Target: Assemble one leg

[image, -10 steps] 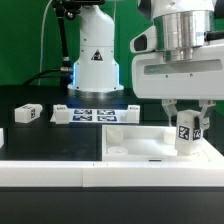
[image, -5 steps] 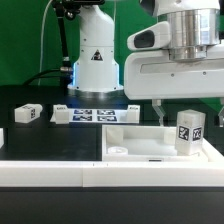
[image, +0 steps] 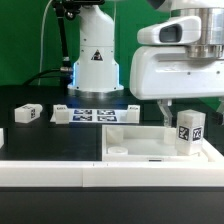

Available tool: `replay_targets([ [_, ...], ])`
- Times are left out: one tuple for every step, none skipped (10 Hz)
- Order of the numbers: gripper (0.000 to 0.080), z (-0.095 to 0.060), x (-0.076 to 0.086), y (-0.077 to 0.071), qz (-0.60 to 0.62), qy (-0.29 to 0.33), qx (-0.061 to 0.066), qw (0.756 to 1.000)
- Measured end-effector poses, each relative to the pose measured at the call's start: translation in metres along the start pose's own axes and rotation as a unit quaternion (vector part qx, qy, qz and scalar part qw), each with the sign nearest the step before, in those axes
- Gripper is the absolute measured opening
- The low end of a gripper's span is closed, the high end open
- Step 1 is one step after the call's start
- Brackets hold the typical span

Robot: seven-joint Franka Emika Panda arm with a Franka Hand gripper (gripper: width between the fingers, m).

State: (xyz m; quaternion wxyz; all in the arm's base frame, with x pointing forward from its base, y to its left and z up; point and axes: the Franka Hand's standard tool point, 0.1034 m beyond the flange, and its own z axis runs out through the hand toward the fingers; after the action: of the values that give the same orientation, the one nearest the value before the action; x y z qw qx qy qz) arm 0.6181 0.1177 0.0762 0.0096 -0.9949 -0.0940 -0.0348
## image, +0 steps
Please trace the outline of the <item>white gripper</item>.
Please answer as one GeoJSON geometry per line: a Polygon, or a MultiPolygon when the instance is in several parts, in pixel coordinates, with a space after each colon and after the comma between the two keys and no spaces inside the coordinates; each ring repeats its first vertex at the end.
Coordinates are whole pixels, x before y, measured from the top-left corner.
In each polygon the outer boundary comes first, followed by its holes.
{"type": "MultiPolygon", "coordinates": [[[[140,100],[158,100],[164,126],[171,127],[171,99],[224,96],[224,58],[189,58],[185,47],[140,47],[132,59],[129,88],[140,100]]],[[[214,120],[224,125],[224,97],[219,101],[214,120]]]]}

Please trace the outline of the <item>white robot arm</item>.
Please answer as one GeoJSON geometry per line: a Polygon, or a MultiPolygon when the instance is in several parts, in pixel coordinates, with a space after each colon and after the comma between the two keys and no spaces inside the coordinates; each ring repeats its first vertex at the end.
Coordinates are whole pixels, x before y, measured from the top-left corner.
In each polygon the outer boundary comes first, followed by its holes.
{"type": "MultiPolygon", "coordinates": [[[[147,0],[170,18],[142,28],[133,55],[131,93],[156,100],[165,121],[177,98],[224,97],[224,0],[147,0]]],[[[72,94],[102,96],[121,91],[114,59],[114,21],[99,7],[82,7],[80,54],[72,94]]]]}

